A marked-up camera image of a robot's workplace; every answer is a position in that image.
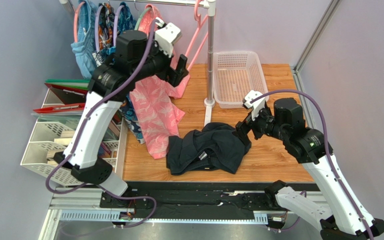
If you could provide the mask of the dark navy shorts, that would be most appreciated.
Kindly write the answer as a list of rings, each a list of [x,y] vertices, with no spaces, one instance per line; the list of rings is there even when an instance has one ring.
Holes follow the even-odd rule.
[[[173,176],[215,170],[235,174],[251,147],[249,139],[242,140],[231,125],[210,122],[202,130],[192,130],[183,138],[168,138],[166,167]]]

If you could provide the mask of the pink plastic hanger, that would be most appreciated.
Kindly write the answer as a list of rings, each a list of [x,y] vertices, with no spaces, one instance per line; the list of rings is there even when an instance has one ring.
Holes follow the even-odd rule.
[[[209,16],[206,14],[206,15],[203,17],[203,19],[202,19],[202,15],[201,15],[200,13],[198,13],[198,8],[199,8],[199,5],[200,5],[201,2],[203,2],[203,0],[196,0],[196,1],[195,1],[195,4],[194,4],[194,12],[193,12],[193,13],[194,13],[194,16],[193,16],[193,17],[194,17],[194,20],[195,20],[196,23],[197,23],[197,27],[196,27],[196,29],[195,29],[195,32],[194,32],[194,34],[193,34],[193,36],[192,36],[192,38],[191,38],[191,40],[190,40],[190,42],[189,42],[189,45],[188,45],[188,47],[187,47],[187,49],[186,49],[186,52],[185,52],[185,54],[184,54],[184,55],[185,55],[186,57],[188,57],[188,58],[189,58],[189,55],[190,55],[190,53],[191,53],[192,47],[194,46],[194,44],[195,44],[195,42],[196,42],[196,40],[197,40],[197,38],[198,38],[198,35],[199,35],[201,29],[203,28],[204,24],[207,22],[208,17],[209,17]],[[199,46],[198,49],[196,50],[195,55],[193,56],[192,60],[190,60],[189,65],[188,65],[188,67],[187,67],[187,70],[188,70],[188,71],[190,71],[191,68],[193,67],[193,65],[194,65],[194,63],[195,63],[195,61],[196,61],[196,59],[197,59],[199,53],[201,52],[201,49],[202,49],[202,47],[203,47],[205,41],[207,40],[207,37],[208,37],[208,33],[206,33],[206,35],[204,36],[204,38],[203,38],[203,40],[202,40],[200,46]]]

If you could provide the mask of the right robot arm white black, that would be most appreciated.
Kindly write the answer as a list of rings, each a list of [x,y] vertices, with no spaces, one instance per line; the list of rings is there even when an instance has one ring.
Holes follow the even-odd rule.
[[[373,217],[361,205],[336,162],[324,134],[307,127],[302,106],[293,98],[281,98],[273,109],[265,99],[243,99],[249,111],[237,123],[239,138],[248,143],[248,133],[255,139],[266,135],[282,141],[284,148],[311,175],[327,202],[321,206],[296,193],[278,180],[266,188],[273,205],[296,213],[319,231],[324,240],[368,240],[384,233],[384,220]]]

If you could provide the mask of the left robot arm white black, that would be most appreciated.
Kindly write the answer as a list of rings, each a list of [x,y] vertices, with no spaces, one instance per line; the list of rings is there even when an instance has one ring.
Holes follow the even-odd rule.
[[[101,142],[136,82],[157,76],[176,87],[187,76],[185,55],[171,67],[174,44],[181,36],[171,25],[150,33],[126,30],[116,38],[115,51],[94,70],[74,136],[67,148],[54,156],[60,166],[70,167],[71,175],[82,184],[99,186],[116,196],[128,189],[112,165],[98,156]]]

